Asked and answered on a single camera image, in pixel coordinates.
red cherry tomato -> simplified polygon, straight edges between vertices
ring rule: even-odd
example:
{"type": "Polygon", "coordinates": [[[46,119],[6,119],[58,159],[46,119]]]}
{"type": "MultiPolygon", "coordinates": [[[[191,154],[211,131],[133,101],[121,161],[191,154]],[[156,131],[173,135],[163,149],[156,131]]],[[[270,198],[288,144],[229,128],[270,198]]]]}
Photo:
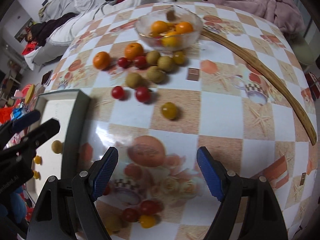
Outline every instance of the red cherry tomato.
{"type": "Polygon", "coordinates": [[[136,90],[136,98],[141,103],[146,103],[151,98],[151,93],[146,87],[139,87],[136,90]]]}
{"type": "Polygon", "coordinates": [[[111,95],[115,99],[121,99],[124,97],[124,90],[120,86],[116,86],[112,89],[111,95]]]}
{"type": "Polygon", "coordinates": [[[105,190],[104,190],[104,192],[102,193],[102,195],[104,195],[104,196],[109,195],[110,192],[111,192],[111,187],[110,187],[110,185],[108,183],[106,188],[105,188],[105,190]]]}
{"type": "Polygon", "coordinates": [[[152,216],[161,211],[159,203],[152,200],[145,200],[140,204],[140,211],[142,215],[152,216]]]}
{"type": "Polygon", "coordinates": [[[122,212],[121,218],[124,221],[134,223],[134,222],[137,222],[139,219],[139,212],[133,208],[126,208],[122,212]]]}
{"type": "Polygon", "coordinates": [[[130,163],[124,168],[124,174],[139,180],[142,178],[142,169],[139,166],[130,163]]]}
{"type": "Polygon", "coordinates": [[[258,75],[256,75],[255,73],[250,73],[249,75],[249,79],[252,81],[252,82],[257,82],[258,84],[261,84],[261,79],[258,75]]]}
{"type": "Polygon", "coordinates": [[[125,57],[121,57],[118,59],[118,65],[122,68],[127,68],[131,63],[131,60],[128,60],[125,57]]]}
{"type": "Polygon", "coordinates": [[[145,56],[137,56],[134,58],[133,62],[137,68],[145,68],[147,66],[147,61],[145,56]]]}

